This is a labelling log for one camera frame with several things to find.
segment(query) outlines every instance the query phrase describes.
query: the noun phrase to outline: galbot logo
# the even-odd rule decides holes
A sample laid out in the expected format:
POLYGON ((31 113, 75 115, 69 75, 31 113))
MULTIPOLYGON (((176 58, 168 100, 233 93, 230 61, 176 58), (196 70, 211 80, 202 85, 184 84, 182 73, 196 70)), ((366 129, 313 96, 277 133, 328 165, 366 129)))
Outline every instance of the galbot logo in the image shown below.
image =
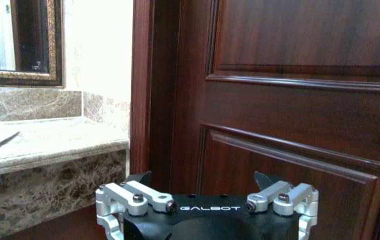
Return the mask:
POLYGON ((239 206, 211 206, 211 207, 198 207, 198 206, 182 206, 179 210, 182 211, 231 211, 238 210, 239 206))

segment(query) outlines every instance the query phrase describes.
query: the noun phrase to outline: mirror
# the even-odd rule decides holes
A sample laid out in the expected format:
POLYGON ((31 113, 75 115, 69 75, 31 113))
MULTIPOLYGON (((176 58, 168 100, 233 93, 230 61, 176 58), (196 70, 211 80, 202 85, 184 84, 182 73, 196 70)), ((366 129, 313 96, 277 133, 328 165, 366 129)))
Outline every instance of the mirror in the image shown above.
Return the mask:
POLYGON ((0 0, 0 85, 60 85, 60 0, 0 0))

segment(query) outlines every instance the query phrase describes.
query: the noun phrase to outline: ornate gold mirror frame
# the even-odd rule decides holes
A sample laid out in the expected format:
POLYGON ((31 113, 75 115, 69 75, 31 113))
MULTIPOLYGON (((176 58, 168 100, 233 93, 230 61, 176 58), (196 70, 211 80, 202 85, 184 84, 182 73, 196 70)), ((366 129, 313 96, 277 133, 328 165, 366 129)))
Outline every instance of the ornate gold mirror frame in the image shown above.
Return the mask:
POLYGON ((47 0, 48 73, 0 70, 1 86, 61 86, 61 5, 47 0))

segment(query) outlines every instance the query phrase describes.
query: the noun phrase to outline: door frame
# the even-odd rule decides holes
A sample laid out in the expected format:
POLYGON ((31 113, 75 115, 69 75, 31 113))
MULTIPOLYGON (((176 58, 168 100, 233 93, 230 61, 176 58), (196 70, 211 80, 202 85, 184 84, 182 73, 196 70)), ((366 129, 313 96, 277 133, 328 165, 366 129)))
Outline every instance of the door frame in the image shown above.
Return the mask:
POLYGON ((134 0, 130 172, 170 190, 179 1, 134 0))

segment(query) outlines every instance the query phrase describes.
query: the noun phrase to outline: screw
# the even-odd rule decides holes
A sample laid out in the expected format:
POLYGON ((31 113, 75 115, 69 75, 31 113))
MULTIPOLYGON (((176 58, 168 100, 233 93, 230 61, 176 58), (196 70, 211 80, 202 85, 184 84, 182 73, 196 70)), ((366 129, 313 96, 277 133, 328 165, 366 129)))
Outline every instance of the screw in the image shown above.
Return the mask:
POLYGON ((277 198, 278 198, 279 201, 289 203, 289 195, 288 194, 281 193, 281 194, 278 194, 277 198))
POLYGON ((176 203, 174 200, 171 200, 166 204, 166 212, 172 213, 174 211, 176 211, 176 203))
POLYGON ((246 202, 246 209, 247 209, 247 211, 249 211, 250 213, 253 213, 253 212, 255 211, 257 206, 253 204, 251 201, 247 201, 247 202, 246 202))
POLYGON ((142 194, 140 193, 135 193, 132 199, 134 199, 135 203, 142 203, 143 202, 142 194))

